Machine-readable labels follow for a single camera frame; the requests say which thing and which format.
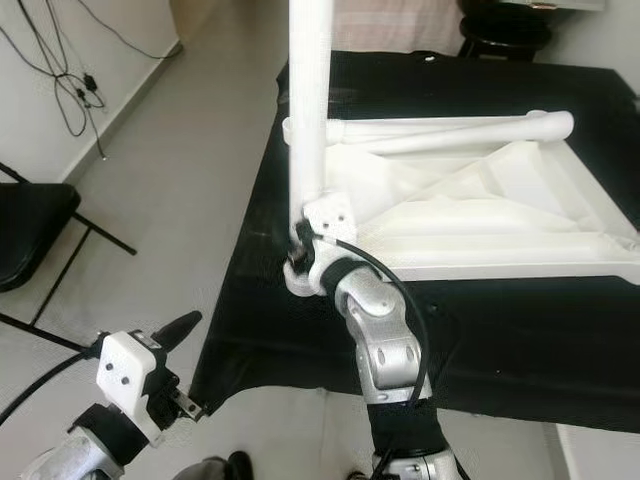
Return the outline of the black folding chair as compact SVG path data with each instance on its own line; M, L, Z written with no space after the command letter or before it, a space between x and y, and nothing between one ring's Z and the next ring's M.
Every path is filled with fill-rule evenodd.
M32 320L23 323L12 316L1 314L0 321L20 332L54 343L55 346L79 351L83 348L81 344L37 328L38 320L58 292L90 234L99 234L129 255L136 255L137 250L77 212L81 205L81 195L76 187L68 183L33 183L3 163L0 163L0 172L14 179L13 183L1 184L1 291L14 291L36 274L70 220L76 219L86 227Z

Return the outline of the pink patterned cloth bench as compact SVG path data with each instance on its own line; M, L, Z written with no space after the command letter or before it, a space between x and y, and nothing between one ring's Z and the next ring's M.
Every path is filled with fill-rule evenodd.
M332 47L454 55L465 37L456 0L335 0Z

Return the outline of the white plastic children table top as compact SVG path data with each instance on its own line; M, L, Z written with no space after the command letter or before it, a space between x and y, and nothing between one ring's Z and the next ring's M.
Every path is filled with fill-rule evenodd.
M326 123L324 187L365 251L407 282L616 276L640 285L640 230L570 146L570 111ZM285 285L305 278L285 264Z

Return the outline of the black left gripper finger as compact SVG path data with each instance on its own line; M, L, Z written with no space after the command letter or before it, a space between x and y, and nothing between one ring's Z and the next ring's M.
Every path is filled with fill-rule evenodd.
M200 324L201 319L200 311L189 311L187 314L180 315L177 319L170 321L169 324L160 326L156 332L151 334L150 338L164 351L173 351Z

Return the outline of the black tablecloth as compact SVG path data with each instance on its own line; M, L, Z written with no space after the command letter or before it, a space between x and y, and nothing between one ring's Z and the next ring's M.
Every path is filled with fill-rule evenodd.
M332 87L334 113L358 119L512 114L538 104L584 114L571 145L626 223L640 227L640 92L612 69L337 52ZM328 302L284 287L285 186L285 146L273 129L195 370L193 396L206 406L256 387L358 392L343 321ZM431 352L451 355L436 397L444 407L490 415L524 404L640 410L640 285L596 276L411 289L442 308Z

